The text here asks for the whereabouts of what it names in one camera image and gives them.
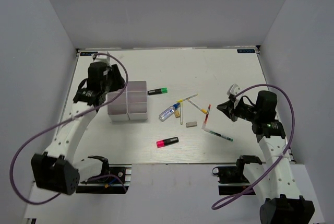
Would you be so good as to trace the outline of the white pen orange tip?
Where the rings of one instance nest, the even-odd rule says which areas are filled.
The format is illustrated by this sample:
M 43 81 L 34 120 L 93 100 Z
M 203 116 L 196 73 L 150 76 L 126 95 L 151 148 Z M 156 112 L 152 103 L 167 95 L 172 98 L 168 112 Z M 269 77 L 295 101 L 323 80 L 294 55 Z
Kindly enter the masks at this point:
M 200 106 L 198 106 L 196 103 L 194 103 L 191 99 L 187 99 L 187 101 L 193 105 L 195 108 L 197 108 L 199 111 L 201 111 L 204 114 L 207 114 L 207 111 L 203 108 L 201 108 Z

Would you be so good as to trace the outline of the blue cap glue bottle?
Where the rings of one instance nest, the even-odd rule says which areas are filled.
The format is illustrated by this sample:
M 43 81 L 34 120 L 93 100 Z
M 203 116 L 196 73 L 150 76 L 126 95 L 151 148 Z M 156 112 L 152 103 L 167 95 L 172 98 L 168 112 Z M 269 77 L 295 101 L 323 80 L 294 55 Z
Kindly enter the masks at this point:
M 164 122 L 166 119 L 168 119 L 172 114 L 175 113 L 175 111 L 179 108 L 180 103 L 176 103 L 170 107 L 168 107 L 166 110 L 164 110 L 161 114 L 159 114 L 159 120 Z

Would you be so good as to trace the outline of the grey eraser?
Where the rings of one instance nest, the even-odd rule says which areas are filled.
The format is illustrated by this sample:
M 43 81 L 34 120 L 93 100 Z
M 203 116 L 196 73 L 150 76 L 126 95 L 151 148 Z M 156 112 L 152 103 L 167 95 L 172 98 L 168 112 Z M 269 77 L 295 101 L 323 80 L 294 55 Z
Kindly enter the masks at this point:
M 197 126 L 197 122 L 196 121 L 193 121 L 193 122 L 186 122 L 186 127 L 189 128 L 189 127 L 196 127 Z

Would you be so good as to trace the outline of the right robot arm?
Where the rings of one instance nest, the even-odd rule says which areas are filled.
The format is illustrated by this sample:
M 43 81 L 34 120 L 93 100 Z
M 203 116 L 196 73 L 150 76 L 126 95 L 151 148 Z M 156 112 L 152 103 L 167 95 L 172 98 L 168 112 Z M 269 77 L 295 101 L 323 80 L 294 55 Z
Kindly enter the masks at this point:
M 250 183 L 262 202 L 261 223 L 309 223 L 315 212 L 312 201 L 301 194 L 290 166 L 288 143 L 283 125 L 276 118 L 277 95 L 260 91 L 256 103 L 248 105 L 229 91 L 227 102 L 217 106 L 233 122 L 251 122 L 252 131 L 263 152 L 265 165 L 256 156 L 240 156 L 236 177 Z

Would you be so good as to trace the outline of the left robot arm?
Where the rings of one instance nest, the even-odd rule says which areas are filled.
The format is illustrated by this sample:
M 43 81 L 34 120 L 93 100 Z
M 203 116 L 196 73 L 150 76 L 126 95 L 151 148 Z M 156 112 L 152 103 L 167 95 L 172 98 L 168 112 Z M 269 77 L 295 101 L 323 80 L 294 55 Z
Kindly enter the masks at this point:
M 107 158 L 90 155 L 74 163 L 74 154 L 88 125 L 97 115 L 110 92 L 124 89 L 125 81 L 116 64 L 93 62 L 88 77 L 81 81 L 73 98 L 70 122 L 58 131 L 55 140 L 42 154 L 31 159 L 38 188 L 71 195 L 79 183 L 89 180 L 106 181 L 110 177 Z

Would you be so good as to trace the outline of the red pen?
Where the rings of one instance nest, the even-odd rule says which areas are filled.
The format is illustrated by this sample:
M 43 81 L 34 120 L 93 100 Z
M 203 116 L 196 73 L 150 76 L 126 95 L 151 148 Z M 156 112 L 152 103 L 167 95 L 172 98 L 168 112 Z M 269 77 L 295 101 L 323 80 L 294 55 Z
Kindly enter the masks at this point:
M 211 104 L 208 105 L 208 109 L 207 109 L 206 117 L 205 117 L 205 120 L 204 120 L 204 124 L 207 124 L 210 109 L 211 109 Z

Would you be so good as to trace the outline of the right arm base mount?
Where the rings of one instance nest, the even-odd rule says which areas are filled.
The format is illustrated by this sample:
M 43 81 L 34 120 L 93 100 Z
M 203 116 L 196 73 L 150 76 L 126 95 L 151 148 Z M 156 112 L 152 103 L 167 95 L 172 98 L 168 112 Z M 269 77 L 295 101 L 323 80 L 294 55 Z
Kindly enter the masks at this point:
M 257 156 L 241 155 L 233 166 L 218 166 L 212 169 L 212 175 L 218 178 L 220 196 L 230 196 L 240 193 L 251 184 L 244 175 L 246 164 L 262 165 Z

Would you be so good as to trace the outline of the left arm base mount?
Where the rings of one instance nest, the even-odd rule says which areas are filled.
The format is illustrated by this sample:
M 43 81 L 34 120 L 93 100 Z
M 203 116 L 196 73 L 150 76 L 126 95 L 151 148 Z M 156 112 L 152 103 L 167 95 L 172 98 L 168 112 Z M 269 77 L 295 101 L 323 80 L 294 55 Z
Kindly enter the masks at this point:
M 89 156 L 75 168 L 80 175 L 77 194 L 126 194 L 130 186 L 130 164 L 110 164 L 105 157 Z

